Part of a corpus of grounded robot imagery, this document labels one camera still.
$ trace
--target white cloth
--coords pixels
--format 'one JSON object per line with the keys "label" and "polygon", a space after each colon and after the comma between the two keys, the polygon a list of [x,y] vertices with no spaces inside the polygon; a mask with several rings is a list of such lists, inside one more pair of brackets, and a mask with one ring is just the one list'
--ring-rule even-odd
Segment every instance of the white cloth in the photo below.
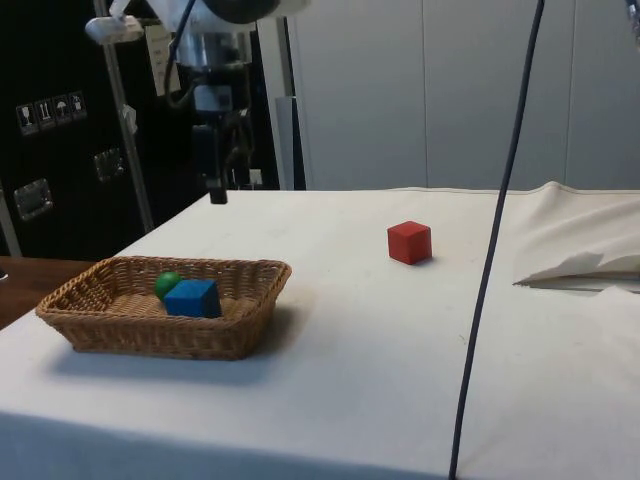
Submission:
{"label": "white cloth", "polygon": [[[516,283],[602,289],[597,277],[607,274],[640,289],[638,192],[580,192],[552,182],[531,195],[515,230],[522,239]],[[559,281],[568,276],[587,278]]]}
{"label": "white cloth", "polygon": [[[541,193],[507,201],[460,476],[638,478],[640,297],[512,285],[512,232]],[[589,211],[599,198],[575,201]],[[77,354],[29,314],[0,332],[3,478],[446,478],[495,201],[420,190],[203,199],[124,253],[289,262],[260,351],[236,363]],[[432,227],[433,262],[388,258],[386,228],[406,220]]]}

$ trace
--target white wall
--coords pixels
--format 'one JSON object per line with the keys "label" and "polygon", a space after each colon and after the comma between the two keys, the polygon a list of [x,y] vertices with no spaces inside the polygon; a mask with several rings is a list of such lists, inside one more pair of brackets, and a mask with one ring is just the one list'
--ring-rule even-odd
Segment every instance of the white wall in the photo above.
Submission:
{"label": "white wall", "polygon": [[290,22],[310,189],[426,184],[421,0],[316,0]]}
{"label": "white wall", "polygon": [[[310,188],[494,188],[535,0],[317,0],[290,23]],[[512,187],[640,188],[622,0],[547,0]]]}

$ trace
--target wooden table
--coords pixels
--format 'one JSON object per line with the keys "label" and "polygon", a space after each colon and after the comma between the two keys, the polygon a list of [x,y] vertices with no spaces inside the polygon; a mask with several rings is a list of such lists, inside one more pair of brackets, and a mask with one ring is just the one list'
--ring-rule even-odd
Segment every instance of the wooden table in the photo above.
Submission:
{"label": "wooden table", "polygon": [[92,265],[93,262],[0,256],[0,269],[9,275],[0,281],[0,329],[35,308],[45,296]]}

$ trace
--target black cable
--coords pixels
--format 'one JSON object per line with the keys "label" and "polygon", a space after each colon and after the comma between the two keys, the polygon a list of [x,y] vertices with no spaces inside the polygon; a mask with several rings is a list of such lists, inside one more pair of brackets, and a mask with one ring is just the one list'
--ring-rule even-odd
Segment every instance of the black cable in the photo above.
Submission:
{"label": "black cable", "polygon": [[458,400],[458,412],[456,415],[456,425],[453,434],[453,447],[451,452],[451,464],[449,467],[449,480],[455,480],[458,471],[458,455],[460,453],[460,437],[462,435],[462,421],[464,419],[464,409],[467,403],[467,393],[469,391],[469,380],[471,379],[471,369],[473,367],[473,357],[476,350],[476,340],[478,338],[478,329],[480,328],[480,318],[482,317],[482,308],[484,307],[484,299],[489,284],[489,276],[491,275],[491,266],[493,265],[493,257],[496,253],[496,245],[498,243],[498,234],[500,233],[500,223],[502,221],[502,213],[504,204],[509,190],[509,182],[511,181],[511,173],[518,151],[518,143],[520,142],[520,132],[522,130],[522,120],[524,119],[524,110],[527,105],[527,94],[529,92],[529,80],[531,78],[531,66],[533,64],[533,54],[536,49],[538,32],[540,30],[540,21],[542,20],[542,12],[544,11],[545,0],[538,0],[533,26],[531,27],[531,36],[529,37],[529,46],[527,48],[527,57],[524,63],[524,73],[522,74],[522,84],[520,86],[520,97],[518,99],[518,110],[516,120],[513,126],[513,134],[511,136],[511,147],[507,158],[507,165],[498,194],[498,204],[496,205],[496,213],[493,219],[493,229],[491,230],[491,239],[489,241],[489,249],[487,251],[487,259],[482,272],[482,281],[480,282],[480,290],[478,291],[478,300],[473,314],[473,323],[471,324],[471,334],[469,336],[469,346],[467,347],[467,359],[464,365],[464,374],[462,376],[462,386],[460,387],[460,398]]}
{"label": "black cable", "polygon": [[189,0],[189,3],[184,9],[184,12],[182,12],[182,17],[180,18],[180,23],[178,24],[178,29],[176,30],[176,37],[169,47],[169,61],[167,62],[167,69],[164,72],[164,94],[167,98],[169,107],[176,110],[182,109],[189,104],[191,95],[196,88],[196,82],[191,82],[189,89],[179,100],[174,100],[171,96],[171,71],[175,66],[176,56],[178,55],[178,47],[180,46],[180,41],[182,40],[184,29],[187,26],[189,15],[191,15],[191,10],[193,10],[193,6],[195,5],[195,3],[196,0]]}

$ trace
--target blue cube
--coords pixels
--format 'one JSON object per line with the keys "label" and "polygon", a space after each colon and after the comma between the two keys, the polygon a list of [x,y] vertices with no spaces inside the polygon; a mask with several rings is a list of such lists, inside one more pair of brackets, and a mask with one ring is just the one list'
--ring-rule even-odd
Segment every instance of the blue cube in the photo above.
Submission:
{"label": "blue cube", "polygon": [[218,286],[213,280],[183,280],[164,297],[169,315],[216,318],[222,316]]}

